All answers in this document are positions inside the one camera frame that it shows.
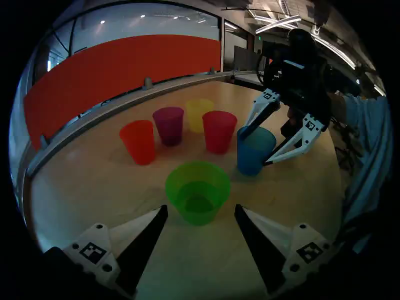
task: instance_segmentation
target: green cup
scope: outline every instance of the green cup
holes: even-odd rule
[[[216,165],[193,161],[182,164],[165,182],[166,195],[182,217],[193,225],[210,223],[228,199],[229,177]]]

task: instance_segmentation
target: purple cup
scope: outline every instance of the purple cup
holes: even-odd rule
[[[164,107],[153,113],[159,137],[165,146],[176,146],[182,141],[184,110],[180,107]]]

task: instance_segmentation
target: blue cup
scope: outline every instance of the blue cup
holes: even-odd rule
[[[262,127],[257,127],[245,140],[239,138],[247,126],[237,131],[237,169],[243,175],[256,176],[263,162],[274,150],[277,139]]]

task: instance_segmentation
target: orange wall panel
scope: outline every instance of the orange wall panel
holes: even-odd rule
[[[143,35],[96,45],[44,75],[24,99],[33,146],[94,105],[141,87],[145,77],[170,78],[220,70],[221,42],[187,35]]]

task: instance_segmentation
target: plastic cup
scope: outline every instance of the plastic cup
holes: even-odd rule
[[[214,103],[207,99],[193,99],[186,102],[189,128],[192,132],[201,134],[203,130],[203,115],[214,109]]]
[[[119,131],[119,137],[138,165],[148,165],[156,158],[151,121],[138,120],[129,123]]]
[[[226,111],[214,110],[203,115],[205,147],[215,154],[225,154],[238,119]]]
[[[184,110],[180,107],[164,107],[153,113],[161,142],[165,146],[176,146],[182,141]]]
[[[257,127],[245,140],[239,135],[247,126],[237,131],[237,169],[243,175],[256,176],[263,168],[266,157],[274,150],[277,139],[262,127]]]
[[[182,217],[193,225],[211,222],[228,199],[229,177],[216,165],[194,161],[176,168],[165,182],[165,192]]]

